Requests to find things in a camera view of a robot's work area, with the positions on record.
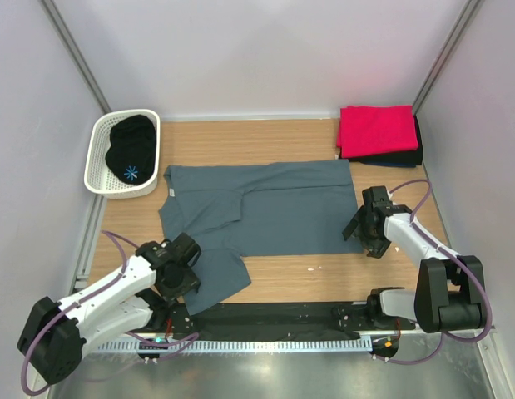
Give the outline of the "blue-grey t shirt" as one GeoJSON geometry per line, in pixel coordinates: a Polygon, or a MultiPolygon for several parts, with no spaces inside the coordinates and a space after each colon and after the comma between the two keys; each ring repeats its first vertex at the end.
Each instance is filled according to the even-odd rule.
{"type": "Polygon", "coordinates": [[[163,234],[188,234],[202,251],[193,267],[201,285],[184,296],[190,315],[250,285],[245,257],[363,250],[342,235],[358,210],[347,160],[171,165],[164,178],[163,234]]]}

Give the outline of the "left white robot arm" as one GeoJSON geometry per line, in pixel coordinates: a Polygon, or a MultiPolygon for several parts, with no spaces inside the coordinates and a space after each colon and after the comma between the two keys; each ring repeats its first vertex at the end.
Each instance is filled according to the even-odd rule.
{"type": "Polygon", "coordinates": [[[193,271],[200,256],[199,244],[185,233],[151,241],[93,285],[58,301],[38,300],[17,343],[24,356],[22,389],[37,395],[27,384],[29,367],[48,386],[55,385],[102,344],[136,330],[155,333],[168,326],[178,298],[200,287],[193,271]]]}

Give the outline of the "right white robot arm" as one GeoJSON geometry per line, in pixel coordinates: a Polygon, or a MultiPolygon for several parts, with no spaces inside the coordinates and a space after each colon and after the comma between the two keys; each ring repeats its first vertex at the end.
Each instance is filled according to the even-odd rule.
{"type": "Polygon", "coordinates": [[[402,318],[426,333],[452,337],[457,331],[480,329],[487,334],[493,315],[481,261],[443,244],[419,223],[415,209],[395,204],[386,187],[369,187],[362,196],[363,204],[344,229],[344,238],[358,239],[375,259],[397,244],[418,267],[414,291],[376,288],[370,293],[368,323],[383,329],[402,318]]]}

